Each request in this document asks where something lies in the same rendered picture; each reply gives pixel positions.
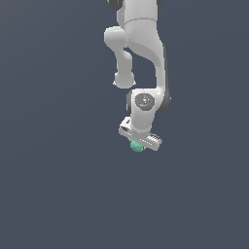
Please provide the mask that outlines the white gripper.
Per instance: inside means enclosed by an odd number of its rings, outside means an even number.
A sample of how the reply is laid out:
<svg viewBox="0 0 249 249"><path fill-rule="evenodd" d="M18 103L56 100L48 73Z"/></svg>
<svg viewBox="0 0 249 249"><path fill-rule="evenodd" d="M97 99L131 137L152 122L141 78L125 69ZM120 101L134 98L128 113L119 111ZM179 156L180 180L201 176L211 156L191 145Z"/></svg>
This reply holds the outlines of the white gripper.
<svg viewBox="0 0 249 249"><path fill-rule="evenodd" d="M125 117L121 122L119 127L119 134L124 136L129 141L133 140L137 143L140 143L145 149L151 149L153 151L157 151L162 143L162 139L155 135L154 133L148 132L144 134L140 134L139 132L135 132L131 128L131 118Z"/></svg>

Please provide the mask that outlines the small green object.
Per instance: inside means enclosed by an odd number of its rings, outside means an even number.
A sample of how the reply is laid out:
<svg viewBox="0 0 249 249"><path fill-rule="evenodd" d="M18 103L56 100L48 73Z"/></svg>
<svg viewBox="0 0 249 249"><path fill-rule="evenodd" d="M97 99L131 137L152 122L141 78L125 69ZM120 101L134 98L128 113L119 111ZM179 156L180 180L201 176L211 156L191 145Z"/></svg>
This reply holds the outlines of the small green object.
<svg viewBox="0 0 249 249"><path fill-rule="evenodd" d="M144 147L133 140L130 141L130 149L134 152L142 152L144 150Z"/></svg>

